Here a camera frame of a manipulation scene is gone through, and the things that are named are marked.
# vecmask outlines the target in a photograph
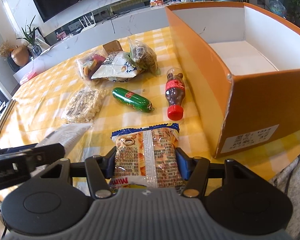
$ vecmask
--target white label sticker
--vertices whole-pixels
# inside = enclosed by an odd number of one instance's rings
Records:
[[[278,128],[278,124],[264,128],[254,132],[248,132],[237,136],[229,137],[226,139],[221,153],[231,152],[237,149],[245,148],[257,143],[265,142],[270,139],[275,130]]]

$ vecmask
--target green sausage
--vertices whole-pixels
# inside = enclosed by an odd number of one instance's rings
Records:
[[[149,113],[154,110],[152,103],[148,99],[126,89],[114,88],[112,95],[115,99],[138,111]]]

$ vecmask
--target dark vase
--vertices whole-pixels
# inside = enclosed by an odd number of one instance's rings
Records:
[[[13,61],[11,54],[7,57],[7,61],[14,73],[16,73],[20,69],[20,67]]]
[[[32,46],[33,53],[38,57],[42,53],[42,49],[39,45],[35,44]]]

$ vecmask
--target cola bottle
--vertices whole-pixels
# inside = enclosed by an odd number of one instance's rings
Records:
[[[167,83],[165,96],[169,102],[167,111],[168,118],[178,121],[183,117],[182,101],[185,98],[185,84],[183,83],[183,73],[179,68],[171,68],[167,72]]]

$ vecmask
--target table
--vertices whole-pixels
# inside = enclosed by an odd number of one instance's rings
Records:
[[[113,131],[171,122],[167,118],[168,104],[164,96],[166,73],[171,67],[178,67],[179,63],[173,51],[169,27],[135,34],[130,38],[143,41],[154,49],[161,75],[142,73],[126,83],[106,81],[105,88],[111,92],[114,87],[123,87],[138,93],[151,100],[155,110],[150,114],[136,112],[114,100],[111,95],[107,96],[91,129],[84,134],[67,156],[72,162],[83,161],[92,155],[105,155],[114,146],[114,142],[110,139]],[[127,38],[119,41],[123,50],[129,51]],[[17,102],[0,134],[0,148],[37,143],[61,124],[66,123],[66,120],[61,119],[61,114],[67,102],[74,93],[85,86],[76,74],[75,61],[93,50],[95,48],[54,66],[19,88],[13,96]],[[185,86],[184,118],[178,122],[179,146],[189,156],[202,156],[212,162],[222,163],[224,159],[216,160],[210,156],[202,123],[186,81]],[[268,180],[289,165],[299,154],[300,131],[232,155],[231,158]],[[219,182],[209,181],[208,191],[218,185]],[[77,187],[86,191],[85,180],[79,179]],[[0,200],[14,188],[1,190]]]

